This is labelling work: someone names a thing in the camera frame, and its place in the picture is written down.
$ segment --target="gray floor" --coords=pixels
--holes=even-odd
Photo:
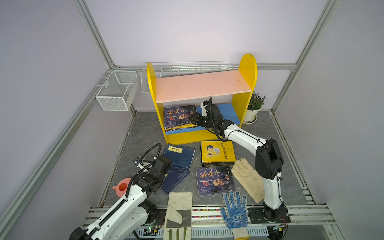
[[[304,205],[307,204],[305,196],[300,188],[298,180],[295,176],[295,173],[292,169],[291,164],[287,158],[286,152],[281,144],[281,141],[278,137],[276,129],[273,125],[272,119],[269,116],[269,112],[260,111],[258,113],[258,119],[256,123],[252,125],[243,125],[242,129],[264,139],[275,139],[281,149],[283,158],[285,159],[285,164],[283,165],[283,171],[281,177],[283,181],[281,182],[281,194],[283,201],[287,205]],[[105,201],[104,206],[113,205],[119,197],[116,195],[115,191],[112,190],[112,186],[117,185],[121,179],[133,176],[138,168],[133,164],[133,159],[137,156],[141,156],[147,149],[153,146],[156,143],[161,143],[163,148],[166,147],[166,142],[161,131],[160,123],[155,112],[138,112],[136,118],[133,122],[131,131],[129,133],[128,139],[126,141],[125,147],[122,151],[122,156],[118,167],[116,169],[115,175],[110,186],[110,191]],[[192,161],[191,173],[173,190],[174,192],[192,192],[193,193],[193,205],[223,205],[224,200],[222,194],[215,194],[210,196],[199,197],[197,191],[196,183],[196,171],[195,168],[201,167],[201,156],[200,156],[200,143],[190,143],[183,144],[183,146],[195,148],[195,156]],[[240,145],[233,143],[236,159],[244,157],[249,161],[249,163],[255,165],[255,157],[252,153],[241,147]],[[151,160],[155,155],[155,150],[147,155],[146,159]],[[235,180],[236,190],[240,191],[243,195],[247,195],[247,192]],[[156,194],[152,194],[148,198],[153,204],[158,207],[167,206],[168,196],[159,189]],[[255,205],[255,201],[248,196],[248,205]]]

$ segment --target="blue dotted glove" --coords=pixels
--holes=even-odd
[[[223,198],[226,208],[221,207],[220,212],[225,224],[232,231],[235,240],[248,239],[247,196],[243,195],[241,199],[239,191],[234,194],[231,190],[229,198],[227,193],[223,194]]]

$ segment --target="robotic arm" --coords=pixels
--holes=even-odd
[[[230,120],[224,120],[219,108],[209,101],[201,103],[202,114],[191,116],[193,124],[205,127],[221,141],[232,140],[255,156],[255,169],[264,181],[264,219],[275,222],[284,214],[284,202],[281,198],[281,171],[284,164],[279,146],[274,139],[262,139],[252,135]]]
[[[123,240],[144,223],[153,223],[156,206],[146,199],[152,192],[156,192],[160,188],[165,174],[171,166],[170,160],[157,156],[151,164],[135,174],[129,182],[124,196],[87,229],[84,231],[80,227],[75,229],[70,240]]]

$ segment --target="wire basket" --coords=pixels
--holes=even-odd
[[[156,78],[228,71],[230,67],[229,62],[179,62],[152,64],[153,69],[155,70]],[[144,94],[150,94],[147,78],[147,63],[142,63],[141,65],[143,67],[140,75],[141,91]]]
[[[129,111],[138,88],[135,71],[113,70],[96,94],[96,99],[106,111]]]

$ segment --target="white knit glove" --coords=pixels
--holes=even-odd
[[[263,178],[253,169],[245,158],[242,157],[240,160],[236,160],[231,171],[256,203],[264,199]]]

